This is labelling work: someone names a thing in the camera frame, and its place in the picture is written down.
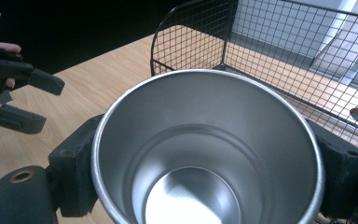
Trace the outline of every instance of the table surface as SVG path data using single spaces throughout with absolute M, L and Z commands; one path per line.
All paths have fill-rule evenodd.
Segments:
M 31 86 L 12 92 L 11 105 L 47 118 L 42 132 L 25 134 L 0 127 L 0 178 L 23 166 L 48 166 L 48 154 L 86 120 L 103 114 L 124 91 L 150 77 L 152 35 L 68 68 L 58 74 L 65 82 L 61 96 Z M 59 223 L 113 223 L 97 202 L 81 218 L 61 217 Z

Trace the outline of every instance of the stainless steel cup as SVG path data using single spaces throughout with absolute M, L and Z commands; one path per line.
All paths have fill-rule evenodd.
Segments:
M 116 223 L 308 223 L 324 168 L 300 114 L 214 70 L 152 77 L 108 109 L 91 168 Z

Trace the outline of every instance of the finger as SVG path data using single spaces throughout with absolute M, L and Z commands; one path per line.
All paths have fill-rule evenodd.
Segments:
M 5 85 L 7 87 L 10 87 L 11 89 L 14 88 L 14 85 L 16 84 L 16 80 L 14 80 L 14 78 L 8 78 L 5 82 Z
M 0 42 L 0 49 L 4 49 L 12 53 L 20 53 L 21 47 L 17 44 L 2 43 Z

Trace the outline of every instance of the metal wire grid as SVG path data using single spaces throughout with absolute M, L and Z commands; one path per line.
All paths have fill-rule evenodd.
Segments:
M 194 1 L 164 19 L 151 55 L 153 76 L 214 68 L 254 78 L 358 147 L 357 14 L 290 1 Z

